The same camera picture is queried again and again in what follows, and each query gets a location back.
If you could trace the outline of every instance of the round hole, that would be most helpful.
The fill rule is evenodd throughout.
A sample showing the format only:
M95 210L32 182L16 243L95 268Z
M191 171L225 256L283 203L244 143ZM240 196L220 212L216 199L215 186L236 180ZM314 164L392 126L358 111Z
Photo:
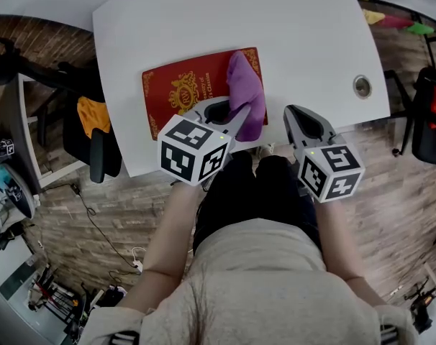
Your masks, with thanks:
M355 77L354 92L361 99L368 98L371 95L371 84L367 77L364 75Z

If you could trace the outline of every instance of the purple cloth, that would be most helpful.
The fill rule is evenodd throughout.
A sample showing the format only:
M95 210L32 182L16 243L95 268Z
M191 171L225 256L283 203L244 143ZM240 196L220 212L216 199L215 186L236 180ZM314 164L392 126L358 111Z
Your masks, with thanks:
M241 51L236 51L227 68L227 84L230 87L231 114L244 104L251 110L236 136L240 142L257 140L263 130L266 104L263 85Z

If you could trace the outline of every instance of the person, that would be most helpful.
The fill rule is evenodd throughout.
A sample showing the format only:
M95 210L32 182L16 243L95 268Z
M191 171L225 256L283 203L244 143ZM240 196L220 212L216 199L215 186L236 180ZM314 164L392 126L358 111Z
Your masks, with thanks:
M92 311L81 345L415 343L409 312L365 280L341 202L301 197L289 161L260 154L255 175L233 154L197 212L200 186L173 186L139 281Z

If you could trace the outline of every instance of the beige shirt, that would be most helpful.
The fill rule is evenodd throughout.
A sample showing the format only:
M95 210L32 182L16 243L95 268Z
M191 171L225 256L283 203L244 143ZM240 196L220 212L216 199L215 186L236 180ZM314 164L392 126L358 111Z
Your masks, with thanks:
M400 344L415 343L408 311L372 308L325 271L301 229L257 218L205 239L185 280L152 313L94 310L80 345L108 344L127 330L140 332L140 344L190 344L197 329L200 344L371 345L384 324L397 327Z

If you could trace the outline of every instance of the wooden floor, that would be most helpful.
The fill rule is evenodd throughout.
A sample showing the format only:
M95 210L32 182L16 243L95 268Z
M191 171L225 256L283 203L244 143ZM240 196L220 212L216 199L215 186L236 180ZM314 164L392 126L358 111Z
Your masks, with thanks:
M367 9L409 16L395 9L362 4ZM371 30L383 68L397 71L413 93L419 70L429 64L424 38L395 29ZM392 111L397 111L399 99L392 83L389 97ZM357 145L366 165L358 192L345 201L348 223L365 259L370 284L397 304L403 304L403 294L424 277L424 261L436 267L436 245L432 245L436 238L436 166L416 160L411 152L399 158L392 156L391 149L399 145L403 126L402 119L380 120L344 133ZM287 155L290 150L282 146L278 152ZM131 249L146 247L159 222L171 179L161 172L129 178L122 170L117 178L106 177L97 185L89 181L88 168L84 168L56 185L67 181L80 185L86 204L96 211L95 224L119 253L132 261ZM38 254L43 251L37 240L42 242L65 285L79 290L84 282L89 287L105 288L114 282L110 270L121 272L114 275L127 289L136 281L136 275L123 275L134 270L91 225L80 198L68 186L44 192L41 201L33 221L36 226L27 230L27 239ZM137 256L142 260L142 251L137 250ZM391 297L400 285L403 288Z

